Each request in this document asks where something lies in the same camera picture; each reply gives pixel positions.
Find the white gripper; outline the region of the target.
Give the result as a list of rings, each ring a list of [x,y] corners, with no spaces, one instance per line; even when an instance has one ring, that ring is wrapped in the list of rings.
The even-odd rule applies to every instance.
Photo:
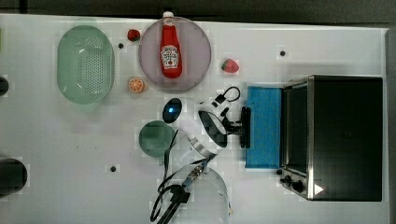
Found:
[[[210,140],[218,147],[227,147],[230,134],[240,135],[242,133],[242,122],[230,121],[227,118],[231,103],[239,98],[240,94],[230,99],[223,93],[200,103],[201,108],[198,111],[198,116]]]

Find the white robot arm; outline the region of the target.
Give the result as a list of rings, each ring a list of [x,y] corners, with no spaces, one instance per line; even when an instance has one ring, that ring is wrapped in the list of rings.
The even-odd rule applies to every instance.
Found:
[[[238,121],[226,114],[232,100],[224,93],[201,103],[184,97],[170,99],[163,107],[164,123],[183,133],[188,148],[180,153],[173,147],[165,152],[165,162],[173,163],[174,173],[159,186],[158,202],[151,219],[156,224],[227,224],[230,200],[224,179],[212,166],[221,151],[230,146],[230,136],[238,135],[243,147],[249,144],[250,110],[242,109]]]

